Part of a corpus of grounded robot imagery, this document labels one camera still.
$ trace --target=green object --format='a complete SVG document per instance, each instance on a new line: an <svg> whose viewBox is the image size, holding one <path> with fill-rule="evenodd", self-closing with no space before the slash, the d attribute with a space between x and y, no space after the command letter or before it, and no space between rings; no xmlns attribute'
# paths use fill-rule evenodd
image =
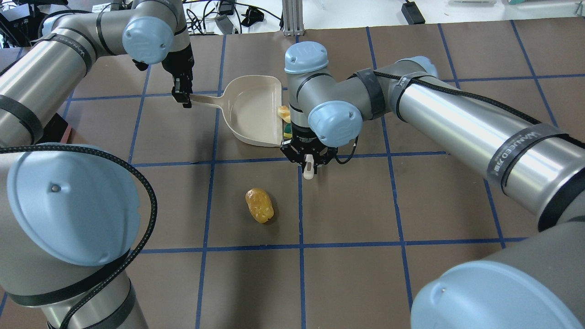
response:
<svg viewBox="0 0 585 329"><path fill-rule="evenodd" d="M292 132L292 127L291 124L287 124L286 126L284 126L284 132L283 132L283 136L285 138L293 138L293 132Z"/></svg>

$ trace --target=metal post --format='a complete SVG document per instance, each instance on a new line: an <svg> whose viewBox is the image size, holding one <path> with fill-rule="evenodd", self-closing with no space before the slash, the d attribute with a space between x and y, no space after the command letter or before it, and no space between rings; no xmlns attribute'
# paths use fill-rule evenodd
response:
<svg viewBox="0 0 585 329"><path fill-rule="evenodd" d="M283 0L284 36L305 35L302 22L302 0Z"/></svg>

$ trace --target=power adapter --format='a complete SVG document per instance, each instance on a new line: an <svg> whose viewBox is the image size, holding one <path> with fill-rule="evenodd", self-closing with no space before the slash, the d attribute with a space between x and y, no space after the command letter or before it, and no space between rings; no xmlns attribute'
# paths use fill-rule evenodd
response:
<svg viewBox="0 0 585 329"><path fill-rule="evenodd" d="M421 11L418 10L418 7L414 2L402 4L402 14L409 25L425 23L425 18L422 17Z"/></svg>

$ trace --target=light blue joint cap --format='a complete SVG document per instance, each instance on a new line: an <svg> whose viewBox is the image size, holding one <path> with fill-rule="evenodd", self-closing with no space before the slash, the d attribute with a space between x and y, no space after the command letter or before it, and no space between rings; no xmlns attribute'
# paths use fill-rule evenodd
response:
<svg viewBox="0 0 585 329"><path fill-rule="evenodd" d="M284 71L302 74L320 70L329 64L327 49L314 41L303 41L290 46L284 55Z"/></svg>
<svg viewBox="0 0 585 329"><path fill-rule="evenodd" d="M422 68L424 68L427 73L433 75L435 78L439 78L439 72L437 71L437 68L433 65L433 63L431 63L431 60L428 59L427 57L414 56L414 57L410 57L408 59L401 59L399 61L403 61L403 60L413 61L414 63L422 66Z"/></svg>
<svg viewBox="0 0 585 329"><path fill-rule="evenodd" d="M512 266L474 261L426 285L412 304L412 329L583 329L547 287Z"/></svg>
<svg viewBox="0 0 585 329"><path fill-rule="evenodd" d="M101 157L23 153L8 171L6 191L29 238L67 263L112 262L130 249L138 234L140 201L132 175Z"/></svg>
<svg viewBox="0 0 585 329"><path fill-rule="evenodd" d="M362 113L344 101L321 103L309 114L309 126L321 143L332 148L348 144L362 131Z"/></svg>
<svg viewBox="0 0 585 329"><path fill-rule="evenodd" d="M146 64L160 63L173 45L173 30L156 17L139 17L132 20L122 35L124 49L137 61Z"/></svg>

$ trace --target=blue grid line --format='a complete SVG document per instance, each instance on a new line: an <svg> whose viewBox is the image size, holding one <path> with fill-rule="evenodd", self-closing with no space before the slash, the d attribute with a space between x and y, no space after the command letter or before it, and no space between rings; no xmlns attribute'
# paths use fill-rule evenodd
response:
<svg viewBox="0 0 585 329"><path fill-rule="evenodd" d="M144 97L168 97L168 96L172 96L172 94L167 92L166 94L146 94L146 95L144 95Z"/></svg>
<svg viewBox="0 0 585 329"><path fill-rule="evenodd" d="M372 64L374 70L376 70L378 68L378 65L376 64L376 56L374 55L374 45L371 42L371 34L370 34L370 27L369 26L366 26L366 35L367 35L368 45L370 46L371 64Z"/></svg>
<svg viewBox="0 0 585 329"><path fill-rule="evenodd" d="M451 72L453 73L453 81L457 88L459 87L459 79L457 78L457 73L455 72L455 66L453 65L453 60L451 59L451 52L449 51L449 46L447 46L447 39L445 38L445 34L443 33L443 27L441 24L437 24L437 28L439 28L439 33L441 34L441 40L443 40L443 47L445 47L445 53L447 54L447 59L449 60L449 66L451 66Z"/></svg>
<svg viewBox="0 0 585 329"><path fill-rule="evenodd" d="M233 159L233 160L216 160L215 163L230 164L230 163L250 163L250 162L278 162L288 161L286 157L264 157L258 159Z"/></svg>
<svg viewBox="0 0 585 329"><path fill-rule="evenodd" d="M521 242L527 237L504 238L504 242ZM471 245L471 244L497 244L500 238L483 239L450 239L450 240L413 240L413 241L374 241L374 242L327 242L317 244L303 244L303 249L322 248L361 248L361 247L385 247L385 246L420 246L420 245ZM288 245L249 245L249 246L218 246L207 247L206 252L230 252L230 251L258 251L258 250L282 250L301 249L301 244ZM144 249L141 253L190 253L203 252L203 248L167 248Z"/></svg>
<svg viewBox="0 0 585 329"><path fill-rule="evenodd" d="M143 167L168 167L168 166L190 166L190 165L210 165L210 161L201 161L201 162L156 162L156 163L135 163L132 164L135 168L143 168Z"/></svg>
<svg viewBox="0 0 585 329"><path fill-rule="evenodd" d="M74 102L99 101L99 100L120 100L120 99L124 99L124 98L142 98L144 96L145 96L145 94L142 94L142 95L121 95L121 96L77 97L77 98L72 98L71 100Z"/></svg>
<svg viewBox="0 0 585 329"><path fill-rule="evenodd" d="M223 36L222 48L221 48L221 61L219 65L219 81L217 96L221 95L221 86L223 83L223 64L225 62L225 44L227 37ZM201 253L201 270L199 272L199 292L197 294L197 310L195 312L195 329L199 329L201 326L201 307L203 303L203 287L205 280L205 264L207 261L207 245L209 241L209 224L211 222L211 198L214 191L214 179L215 179L215 159L217 157L218 150L218 135L219 135L219 108L215 109L215 130L214 130L214 149L212 155L211 170L209 172L209 189L207 191L207 211L205 212L205 231L203 235L203 249Z"/></svg>
<svg viewBox="0 0 585 329"><path fill-rule="evenodd" d="M136 145L136 137L138 136L138 127L140 126L140 118L142 117L142 108L144 107L144 95L146 95L146 87L148 86L148 80L150 78L150 68L146 71L146 78L144 80L144 88L142 89L142 95L140 97L140 106L138 107L138 115L136 116L136 125L134 126L134 133L132 135L132 143L130 144L130 155L128 156L128 163L132 163L132 157L134 157L134 146Z"/></svg>
<svg viewBox="0 0 585 329"><path fill-rule="evenodd" d="M468 244L497 244L501 239L460 239L460 240L422 240L407 241L407 246L425 246L425 245L468 245Z"/></svg>
<svg viewBox="0 0 585 329"><path fill-rule="evenodd" d="M374 70L378 69L376 64L376 54L374 46L371 42L370 28L366 28L366 35L368 44L370 46L371 63ZM398 192L396 190L396 181L394 178L394 166L392 165L392 151L390 150L390 142L388 141L388 130L386 130L386 118L381 117L382 132L384 134L384 146L386 147L386 156L388 159L388 172L390 174L390 184L392 186L392 197L394 199L394 211L396 213L396 225L398 227L398 237L400 239L400 249L402 254L402 267L404 268L404 283L406 285L406 294L408 298L408 308L412 308L412 288L410 284L410 272L408 270L408 258L406 255L406 245L404 244L404 233L402 231L402 219L400 217L400 208L398 206Z"/></svg>
<svg viewBox="0 0 585 329"><path fill-rule="evenodd" d="M585 74L558 74L552 76L536 76L538 79L554 79L554 78L580 78L585 77Z"/></svg>
<svg viewBox="0 0 585 329"><path fill-rule="evenodd" d="M193 165L225 165L233 163L251 163L251 162L279 162L288 161L286 157L265 157L258 159L233 159L233 160L216 160L216 161L199 161L199 162L153 162L153 163L135 163L134 167L166 167L166 166L193 166Z"/></svg>
<svg viewBox="0 0 585 329"><path fill-rule="evenodd" d="M445 151L436 151L436 152L397 152L392 153L390 152L390 156L423 156L423 155L447 155Z"/></svg>
<svg viewBox="0 0 585 329"><path fill-rule="evenodd" d="M528 239L527 237L519 237L519 238L504 238L505 242L521 242Z"/></svg>
<svg viewBox="0 0 585 329"><path fill-rule="evenodd" d="M486 187L487 199L490 202L491 215L492 215L492 217L494 217L495 230L498 232L498 238L500 239L500 245L502 246L502 249L505 249L506 242L504 241L504 234L502 233L502 227L500 226L500 219L498 217L498 212L495 210L495 202L494 202L494 197L491 194L490 185L488 184L487 180L485 180L485 179L483 180L483 184Z"/></svg>
<svg viewBox="0 0 585 329"><path fill-rule="evenodd" d="M6 306L7 297L8 297L7 293L4 293L4 296L2 296L2 302L0 303L0 317L2 317L2 312L4 312L4 306Z"/></svg>
<svg viewBox="0 0 585 329"><path fill-rule="evenodd" d="M305 248L357 248L357 247L377 247L377 246L401 246L400 241L380 241L380 242L337 242L326 244L306 244Z"/></svg>
<svg viewBox="0 0 585 329"><path fill-rule="evenodd" d="M500 77L500 78L467 78L457 79L459 82L475 82L475 81L507 81L507 80L531 80L534 77Z"/></svg>
<svg viewBox="0 0 585 329"><path fill-rule="evenodd" d="M516 28L516 24L514 23L513 20L510 21L510 24L512 24L512 29L514 30L514 34L516 35L516 39L518 40L518 44L520 45L520 49L522 49L522 53L524 54L524 59L526 59L526 63L528 64L528 68L530 69L530 73L532 74L532 78L534 79L534 82L536 83L536 87L538 88L538 92L540 93L542 101L545 104L546 111L549 114L550 120L552 121L552 124L555 127L558 127L559 125L556 123L555 115L552 113L552 110L550 109L548 101L546 100L546 97L545 97L545 93L542 91L541 83L538 81L538 78L536 77L536 73L534 72L534 68L532 67L532 63L530 62L530 59L528 58L528 53L526 52L526 49L524 48L524 44L522 43L522 39L520 39L520 34L518 33L518 29Z"/></svg>
<svg viewBox="0 0 585 329"><path fill-rule="evenodd" d="M353 157L385 157L386 153L368 153L368 154L354 154ZM338 155L340 159L347 159L349 155Z"/></svg>
<svg viewBox="0 0 585 329"><path fill-rule="evenodd" d="M305 238L302 227L302 168L297 168L298 180L298 244L299 244L299 274L301 279L301 329L307 329L307 308L305 303Z"/></svg>
<svg viewBox="0 0 585 329"><path fill-rule="evenodd" d="M64 120L67 119L67 114L69 113L69 107L71 106L71 99L73 98L74 92L75 92L75 90L73 90L71 92L71 94L69 94L69 97L67 97L67 104L65 105L65 109L63 110L63 116L62 116L62 118Z"/></svg>
<svg viewBox="0 0 585 329"><path fill-rule="evenodd" d="M202 252L203 248L167 248L167 249L142 249L140 253L187 253Z"/></svg>

